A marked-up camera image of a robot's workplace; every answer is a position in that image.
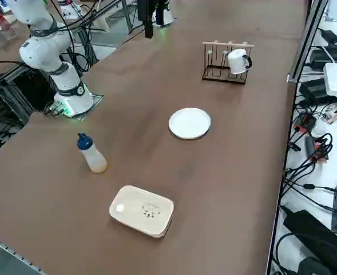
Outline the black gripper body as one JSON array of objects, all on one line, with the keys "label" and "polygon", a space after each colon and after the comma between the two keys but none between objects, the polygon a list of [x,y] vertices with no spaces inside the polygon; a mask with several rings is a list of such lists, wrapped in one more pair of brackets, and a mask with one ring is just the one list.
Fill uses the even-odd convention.
[{"label": "black gripper body", "polygon": [[153,16],[157,7],[168,8],[168,1],[164,0],[137,0],[138,19],[145,21],[147,16]]}]

